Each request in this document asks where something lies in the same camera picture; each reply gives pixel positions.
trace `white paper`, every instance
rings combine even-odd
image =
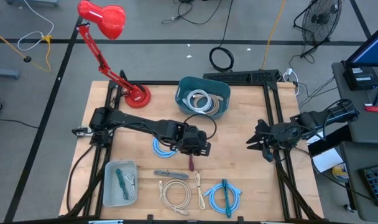
[[[344,162],[335,148],[329,149],[317,156],[314,156],[312,159],[319,172],[324,172]]]
[[[319,132],[318,134],[319,134],[321,137],[324,137],[324,136],[323,136],[323,131]],[[307,144],[310,145],[310,144],[312,144],[312,143],[314,143],[314,142],[317,142],[317,141],[319,141],[319,140],[320,140],[319,136],[315,135],[315,136],[313,136],[312,138],[310,138],[310,139],[307,140]]]

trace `wooden table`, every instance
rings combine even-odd
[[[90,122],[92,114],[97,107],[104,105],[108,82],[93,82],[84,113],[83,125]],[[149,85],[152,92],[150,103],[141,109],[133,109],[121,100],[119,109],[127,114],[141,116],[147,119],[172,119],[183,121],[187,115],[182,114],[175,103],[174,96],[177,86]],[[291,83],[278,83],[279,97],[284,120],[299,113],[297,99]],[[217,120],[218,131],[210,139],[212,144],[210,156],[194,157],[195,169],[201,174],[201,189],[206,192],[221,179],[228,179],[229,183],[242,190],[241,204],[233,213],[232,219],[214,211],[205,197],[206,210],[198,207],[198,193],[194,174],[188,170],[188,156],[177,153],[169,159],[157,157],[152,152],[152,136],[126,128],[116,131],[111,153],[111,161],[132,159],[135,161],[138,173],[138,200],[127,207],[103,207],[103,219],[140,219],[145,220],[148,214],[153,214],[155,220],[237,220],[243,216],[245,221],[283,221],[282,204],[277,182],[276,168],[268,163],[260,151],[246,149],[246,141],[254,134],[258,119],[267,119],[263,88],[258,86],[231,86],[231,99],[229,108],[223,117]],[[206,118],[195,117],[190,124],[211,134],[213,123]],[[72,165],[89,148],[90,138],[81,138],[77,141]],[[299,148],[306,149],[302,141]],[[88,186],[94,150],[90,152],[77,166],[72,177],[70,205],[73,206],[82,196]],[[315,213],[323,216],[315,177],[308,155],[292,150],[292,163],[297,183],[297,189],[308,202]],[[189,216],[183,216],[167,208],[159,199],[159,180],[164,182],[168,178],[155,176],[155,169],[168,169],[187,173],[192,192],[192,199],[187,206]],[[287,198],[290,204],[290,216],[294,217],[292,197],[288,189]],[[184,191],[177,187],[168,191],[171,202],[183,200]],[[91,209],[95,209],[97,193]],[[60,209],[65,214],[66,193]],[[222,191],[216,194],[216,202],[224,207]]]

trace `coiled black cable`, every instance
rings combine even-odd
[[[231,15],[231,9],[232,9],[232,3],[233,3],[233,0],[231,0],[231,5],[229,7],[229,12],[228,12],[228,18],[226,19],[226,25],[225,25],[225,30],[224,30],[224,35],[222,37],[222,41],[221,41],[221,44],[218,46],[218,47],[215,47],[213,49],[211,49],[210,51],[210,54],[209,54],[209,60],[211,62],[211,65],[219,72],[228,72],[228,71],[231,71],[232,68],[233,68],[233,63],[234,63],[234,58],[233,58],[233,54],[232,52],[230,52],[228,49],[225,49],[222,46],[222,44],[224,43],[224,40],[225,40],[225,34],[226,34],[226,28],[228,27],[228,22],[229,22],[229,17]],[[213,61],[213,53],[216,51],[216,50],[222,50],[224,53],[226,53],[226,55],[229,57],[229,59],[231,60],[231,63],[228,67],[226,68],[221,68],[219,66],[217,66],[214,61]]]

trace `black fan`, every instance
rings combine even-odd
[[[311,0],[309,6],[294,19],[294,27],[302,30],[306,44],[313,46],[301,54],[304,57],[325,42],[330,41],[341,15],[341,0]],[[302,27],[295,21],[303,16]]]

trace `blue cable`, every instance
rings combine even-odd
[[[220,189],[220,188],[223,188],[222,184],[217,184],[215,185],[214,187],[212,187],[211,189],[207,190],[207,192],[204,194],[204,197],[207,197],[207,195],[209,195],[208,199],[209,199],[209,202],[210,202],[210,205],[211,205],[211,208],[213,208],[215,211],[221,213],[221,214],[226,214],[226,210],[225,208],[221,208],[219,207],[216,203],[215,203],[215,199],[214,199],[214,194],[215,192]],[[233,185],[231,184],[228,184],[228,189],[232,191],[233,193],[233,203],[231,204],[231,211],[232,213],[234,211],[236,211],[237,208],[239,208],[240,206],[240,195],[241,195],[241,190],[240,189],[237,189],[235,188]]]
[[[157,156],[161,158],[169,158],[175,155],[175,153],[177,153],[176,151],[169,151],[169,152],[163,151],[160,148],[159,141],[156,138],[153,139],[152,149],[153,149],[154,154],[156,154]]]

